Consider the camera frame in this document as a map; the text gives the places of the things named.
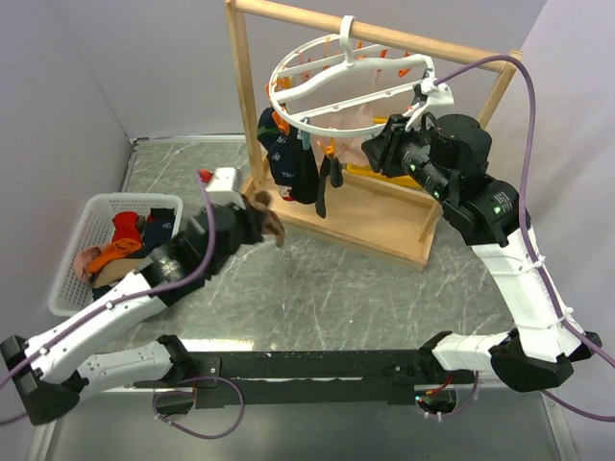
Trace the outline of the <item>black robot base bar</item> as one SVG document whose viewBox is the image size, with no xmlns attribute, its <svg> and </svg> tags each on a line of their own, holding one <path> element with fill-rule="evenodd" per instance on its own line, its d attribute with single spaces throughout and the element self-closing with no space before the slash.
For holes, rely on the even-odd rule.
<svg viewBox="0 0 615 461">
<path fill-rule="evenodd" d="M 192 352 L 186 378 L 219 376 L 256 404 L 385 402 L 412 405 L 417 386 L 471 384 L 475 375 L 448 372 L 417 350 Z"/>
</svg>

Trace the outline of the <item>red sock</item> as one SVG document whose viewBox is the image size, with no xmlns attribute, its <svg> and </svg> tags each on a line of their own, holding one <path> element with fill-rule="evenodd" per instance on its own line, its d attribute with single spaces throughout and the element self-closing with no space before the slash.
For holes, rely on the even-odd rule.
<svg viewBox="0 0 615 461">
<path fill-rule="evenodd" d="M 133 211 L 123 211 L 116 214 L 112 219 L 114 233 L 111 241 L 129 239 L 140 244 L 141 234 L 137 226 L 138 220 L 139 215 Z"/>
</svg>

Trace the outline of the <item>brown ribbed sock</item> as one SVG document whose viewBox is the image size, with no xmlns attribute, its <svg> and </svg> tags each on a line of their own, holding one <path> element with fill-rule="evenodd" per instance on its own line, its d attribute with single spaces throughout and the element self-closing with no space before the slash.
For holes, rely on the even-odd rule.
<svg viewBox="0 0 615 461">
<path fill-rule="evenodd" d="M 116 259 L 105 265 L 95 274 L 92 287 L 100 288 L 122 280 L 127 274 L 137 269 L 145 258 Z"/>
</svg>

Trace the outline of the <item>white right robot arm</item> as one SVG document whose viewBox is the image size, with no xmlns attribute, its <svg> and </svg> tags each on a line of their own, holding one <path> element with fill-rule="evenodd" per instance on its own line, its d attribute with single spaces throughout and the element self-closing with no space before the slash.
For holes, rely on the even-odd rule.
<svg viewBox="0 0 615 461">
<path fill-rule="evenodd" d="M 535 235 L 519 219 L 519 194 L 508 182 L 487 174 L 492 138 L 462 114 L 439 118 L 426 113 L 418 129 L 400 114 L 361 144 L 371 169 L 387 178 L 408 175 L 441 205 L 443 217 L 483 262 L 512 315 L 514 328 L 490 335 L 437 334 L 426 343 L 422 376 L 442 382 L 453 371 L 492 373 L 517 392 L 552 389 L 591 357 L 582 341 L 600 337 L 569 321 L 555 306 L 540 276 L 544 264 L 531 256 Z"/>
</svg>

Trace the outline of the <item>orange sock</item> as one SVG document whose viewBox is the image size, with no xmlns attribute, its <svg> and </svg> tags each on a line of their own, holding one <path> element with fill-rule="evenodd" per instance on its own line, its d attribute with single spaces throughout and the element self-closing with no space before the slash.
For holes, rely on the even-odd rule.
<svg viewBox="0 0 615 461">
<path fill-rule="evenodd" d="M 110 262 L 132 255 L 141 248 L 141 243 L 132 238 L 122 238 L 111 242 L 101 253 L 88 263 L 86 270 L 89 274 L 100 272 Z"/>
</svg>

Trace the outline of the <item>white round clip hanger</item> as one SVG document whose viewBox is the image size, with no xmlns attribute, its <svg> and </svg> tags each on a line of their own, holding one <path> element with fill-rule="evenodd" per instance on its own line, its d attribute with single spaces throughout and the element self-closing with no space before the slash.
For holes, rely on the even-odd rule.
<svg viewBox="0 0 615 461">
<path fill-rule="evenodd" d="M 391 52 L 375 41 L 351 39 L 352 15 L 337 34 L 321 36 L 290 52 L 274 68 L 266 87 L 278 121 L 303 133 L 333 138 L 364 138 L 384 124 L 370 109 L 390 108 L 397 99 L 414 98 L 425 78 L 436 80 L 433 59 Z"/>
</svg>

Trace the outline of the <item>black socks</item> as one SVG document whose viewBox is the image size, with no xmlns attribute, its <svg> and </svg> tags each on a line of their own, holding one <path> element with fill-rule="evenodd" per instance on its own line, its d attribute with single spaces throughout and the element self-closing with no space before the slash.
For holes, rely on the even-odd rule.
<svg viewBox="0 0 615 461">
<path fill-rule="evenodd" d="M 327 217 L 326 190 L 327 184 L 333 188 L 341 187 L 344 183 L 342 163 L 334 155 L 324 155 L 319 170 L 319 183 L 315 202 L 317 215 Z"/>
</svg>

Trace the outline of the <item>santa pattern sock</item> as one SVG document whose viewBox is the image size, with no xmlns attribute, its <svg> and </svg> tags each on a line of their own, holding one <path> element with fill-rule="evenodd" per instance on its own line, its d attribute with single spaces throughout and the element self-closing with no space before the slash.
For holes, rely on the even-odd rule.
<svg viewBox="0 0 615 461">
<path fill-rule="evenodd" d="M 270 173 L 286 202 L 312 205 L 318 194 L 319 173 L 314 154 L 297 137 L 279 134 L 267 148 Z"/>
</svg>

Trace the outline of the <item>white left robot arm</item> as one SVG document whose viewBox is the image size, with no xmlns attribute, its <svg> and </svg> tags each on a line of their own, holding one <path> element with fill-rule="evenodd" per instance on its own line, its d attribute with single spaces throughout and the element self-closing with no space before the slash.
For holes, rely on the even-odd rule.
<svg viewBox="0 0 615 461">
<path fill-rule="evenodd" d="M 81 400 L 124 384 L 183 384 L 193 364 L 175 335 L 123 352 L 100 350 L 202 288 L 241 246 L 258 244 L 265 234 L 283 230 L 275 214 L 257 202 L 206 206 L 184 230 L 157 246 L 137 269 L 80 313 L 38 336 L 7 338 L 1 355 L 24 418 L 32 425 L 54 422 Z"/>
</svg>

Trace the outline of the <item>argyle patterned sock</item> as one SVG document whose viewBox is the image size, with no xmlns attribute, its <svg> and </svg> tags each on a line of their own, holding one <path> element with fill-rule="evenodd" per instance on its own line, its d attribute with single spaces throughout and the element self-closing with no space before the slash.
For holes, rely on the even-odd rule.
<svg viewBox="0 0 615 461">
<path fill-rule="evenodd" d="M 282 248 L 286 239 L 285 227 L 278 214 L 271 208 L 272 195 L 265 190 L 256 192 L 251 197 L 245 197 L 247 207 L 256 214 L 255 220 L 261 234 L 269 234 L 275 238 L 275 245 Z"/>
</svg>

